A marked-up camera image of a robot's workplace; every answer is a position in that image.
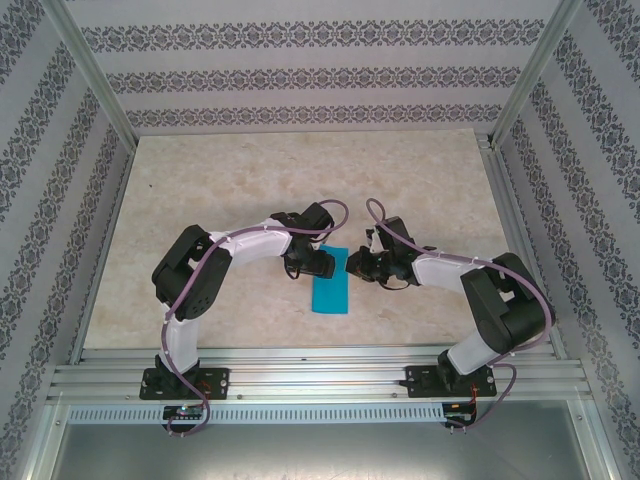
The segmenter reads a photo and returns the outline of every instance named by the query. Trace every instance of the marble surface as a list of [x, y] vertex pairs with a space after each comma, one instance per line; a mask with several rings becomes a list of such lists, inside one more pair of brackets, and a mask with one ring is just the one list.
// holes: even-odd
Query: marble surface
[[[422, 245], [495, 256], [507, 250], [471, 130], [143, 137], [125, 193], [86, 348], [159, 345], [162, 307], [151, 272], [182, 230], [235, 230], [313, 201], [348, 203], [329, 245], [356, 250], [375, 196]], [[342, 212], [330, 207], [336, 219]], [[231, 270], [201, 319], [201, 347], [439, 344], [473, 328], [463, 295], [389, 292], [349, 279], [349, 314], [311, 312], [310, 277], [282, 259]]]

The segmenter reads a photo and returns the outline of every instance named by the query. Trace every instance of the patterned wallpaper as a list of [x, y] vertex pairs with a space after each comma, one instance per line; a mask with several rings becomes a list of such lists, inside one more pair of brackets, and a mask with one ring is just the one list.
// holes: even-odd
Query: patterned wallpaper
[[640, 478], [640, 4], [586, 0], [501, 145], [569, 353]]
[[0, 0], [0, 15], [4, 480], [68, 361], [129, 156], [40, 4]]
[[68, 5], [141, 135], [488, 133], [557, 0]]

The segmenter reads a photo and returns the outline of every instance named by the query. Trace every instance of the ventilated metal strip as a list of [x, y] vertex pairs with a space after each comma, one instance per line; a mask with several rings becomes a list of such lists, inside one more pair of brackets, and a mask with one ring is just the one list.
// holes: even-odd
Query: ventilated metal strip
[[[74, 405], [70, 425], [157, 425], [162, 423], [163, 405]], [[215, 405], [214, 424], [328, 424], [442, 422], [441, 403], [366, 405]], [[176, 420], [199, 423], [198, 420]]]

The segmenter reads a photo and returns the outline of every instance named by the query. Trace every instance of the blue sponge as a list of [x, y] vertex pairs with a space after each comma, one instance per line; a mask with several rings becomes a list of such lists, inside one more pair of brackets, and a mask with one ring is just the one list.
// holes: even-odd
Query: blue sponge
[[313, 277], [311, 310], [328, 314], [349, 313], [349, 275], [345, 271], [349, 249], [326, 245], [322, 245], [320, 249], [333, 255], [336, 268], [331, 278]]

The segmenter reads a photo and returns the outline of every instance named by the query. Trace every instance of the purple cable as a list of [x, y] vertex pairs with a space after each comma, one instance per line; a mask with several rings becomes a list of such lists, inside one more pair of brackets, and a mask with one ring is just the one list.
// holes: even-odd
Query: purple cable
[[511, 371], [513, 372], [513, 375], [511, 376], [511, 380], [509, 381], [509, 385], [507, 385], [507, 388], [505, 388], [504, 392], [502, 392], [502, 394], [498, 397], [498, 400], [495, 401], [495, 403], [491, 406], [491, 408], [487, 411], [487, 413], [485, 413], [482, 417], [480, 417], [478, 421], [472, 423], [471, 425], [465, 426], [460, 422], [456, 422], [455, 420], [447, 419], [449, 423], [458, 425], [459, 427], [462, 427], [463, 430], [465, 429], [473, 430], [474, 428], [479, 427], [484, 422], [486, 422], [487, 418], [493, 415], [493, 413], [496, 410], [496, 407], [502, 403], [502, 401], [507, 397], [507, 395], [509, 395], [509, 393], [511, 392], [511, 389], [513, 388], [513, 385], [516, 383], [516, 379], [518, 378], [518, 371], [516, 370], [516, 367], [510, 363], [494, 363], [493, 366], [496, 368], [510, 368]]
[[[378, 206], [378, 208], [380, 208], [380, 211], [382, 212], [382, 219], [378, 218], [378, 216], [373, 212], [373, 209], [371, 208], [372, 203], [375, 203]], [[425, 255], [429, 255], [430, 257], [434, 257], [434, 258], [444, 258], [446, 260], [452, 260], [454, 262], [461, 263], [461, 264], [474, 263], [477, 265], [482, 265], [483, 267], [493, 268], [494, 270], [497, 270], [498, 272], [502, 272], [505, 275], [513, 278], [515, 281], [517, 281], [518, 283], [523, 285], [527, 290], [529, 290], [531, 294], [534, 297], [536, 297], [536, 300], [540, 302], [540, 306], [542, 307], [542, 311], [544, 312], [544, 331], [538, 338], [536, 338], [532, 342], [514, 348], [513, 349], [514, 352], [529, 350], [530, 348], [533, 348], [539, 345], [540, 343], [542, 343], [543, 341], [545, 341], [546, 338], [549, 336], [549, 333], [551, 332], [551, 325], [552, 325], [552, 318], [553, 318], [551, 315], [551, 309], [549, 309], [549, 305], [547, 304], [547, 301], [545, 300], [542, 293], [540, 293], [540, 291], [522, 275], [519, 275], [513, 270], [509, 270], [508, 268], [505, 268], [501, 265], [496, 265], [493, 262], [487, 262], [485, 260], [480, 260], [478, 258], [469, 258], [469, 257], [464, 257], [462, 255], [451, 255], [448, 253], [433, 253], [432, 251], [425, 250], [424, 248], [417, 246], [415, 243], [410, 242], [406, 238], [401, 237], [396, 232], [394, 232], [393, 230], [391, 230], [389, 227], [387, 227], [382, 223], [382, 221], [386, 218], [386, 211], [384, 209], [384, 205], [382, 205], [380, 201], [376, 200], [375, 198], [369, 198], [367, 199], [366, 205], [367, 205], [367, 210], [369, 211], [369, 215], [373, 217], [377, 226], [382, 228], [385, 232], [387, 232], [389, 235], [394, 237], [396, 240], [404, 243], [405, 245], [413, 248], [414, 250], [417, 250], [420, 253], [424, 253]], [[492, 362], [490, 362], [490, 364], [495, 364], [495, 362], [499, 362], [500, 360], [505, 358], [507, 355], [508, 354], [504, 354], [494, 359]]]
[[277, 226], [267, 226], [265, 228], [264, 225], [263, 226], [253, 226], [253, 227], [241, 228], [240, 230], [236, 230], [235, 232], [231, 232], [228, 235], [226, 235], [226, 236], [220, 238], [219, 240], [217, 240], [216, 242], [214, 242], [214, 244], [211, 245], [209, 247], [209, 249], [205, 252], [205, 254], [202, 256], [202, 259], [198, 262], [198, 266], [196, 267], [196, 269], [191, 274], [191, 277], [189, 277], [189, 281], [187, 282], [187, 284], [182, 289], [182, 292], [180, 292], [180, 295], [178, 295], [178, 298], [176, 299], [176, 301], [173, 302], [173, 305], [171, 306], [169, 311], [165, 314], [164, 324], [162, 325], [162, 333], [160, 334], [160, 340], [161, 340], [161, 343], [162, 343], [162, 351], [164, 352], [164, 355], [165, 355], [165, 358], [167, 360], [167, 363], [169, 364], [169, 368], [171, 368], [171, 371], [173, 372], [173, 374], [176, 377], [178, 377], [178, 379], [189, 390], [191, 390], [193, 393], [195, 393], [198, 396], [198, 398], [200, 400], [202, 400], [202, 403], [205, 406], [207, 414], [205, 415], [205, 419], [204, 419], [204, 421], [202, 423], [200, 423], [199, 425], [196, 425], [195, 427], [193, 427], [188, 432], [182, 432], [180, 434], [177, 434], [176, 432], [171, 430], [171, 423], [173, 422], [174, 418], [173, 417], [170, 418], [169, 421], [167, 422], [167, 431], [169, 432], [170, 436], [179, 435], [180, 437], [186, 437], [186, 436], [189, 436], [189, 435], [193, 435], [194, 433], [197, 433], [202, 428], [204, 428], [205, 425], [207, 425], [207, 423], [209, 423], [209, 419], [211, 418], [211, 406], [209, 405], [209, 400], [207, 400], [207, 397], [200, 390], [198, 390], [196, 387], [194, 387], [178, 371], [178, 368], [176, 367], [175, 363], [173, 363], [173, 359], [171, 358], [171, 355], [169, 353], [169, 346], [167, 344], [167, 330], [168, 330], [168, 327], [169, 327], [169, 321], [171, 320], [171, 317], [173, 317], [173, 315], [175, 314], [176, 310], [180, 307], [180, 305], [182, 305], [182, 302], [184, 302], [184, 299], [187, 296], [187, 294], [189, 293], [189, 290], [191, 290], [191, 287], [193, 286], [194, 282], [198, 278], [198, 275], [200, 275], [200, 272], [204, 268], [204, 264], [206, 263], [207, 259], [211, 256], [213, 251], [216, 248], [218, 248], [220, 245], [222, 245], [224, 242], [228, 241], [231, 238], [234, 238], [234, 237], [237, 237], [239, 235], [243, 235], [243, 234], [249, 233], [249, 232], [261, 232], [261, 231], [264, 231], [264, 230], [271, 230], [271, 231], [275, 230], [275, 231], [279, 231], [279, 232], [302, 233], [302, 234], [305, 234], [305, 235], [323, 234], [323, 233], [335, 232], [336, 230], [341, 228], [345, 223], [347, 223], [347, 220], [349, 219], [349, 207], [347, 207], [346, 203], [344, 203], [344, 202], [342, 202], [340, 200], [335, 200], [333, 198], [327, 199], [327, 200], [322, 200], [321, 202], [318, 202], [319, 205], [324, 205], [324, 204], [327, 204], [327, 203], [335, 203], [337, 205], [340, 205], [342, 208], [344, 208], [344, 218], [342, 219], [342, 221], [338, 225], [336, 225], [334, 227], [325, 228], [324, 230], [306, 230], [306, 229], [303, 229], [303, 228], [289, 228], [289, 227], [277, 227]]

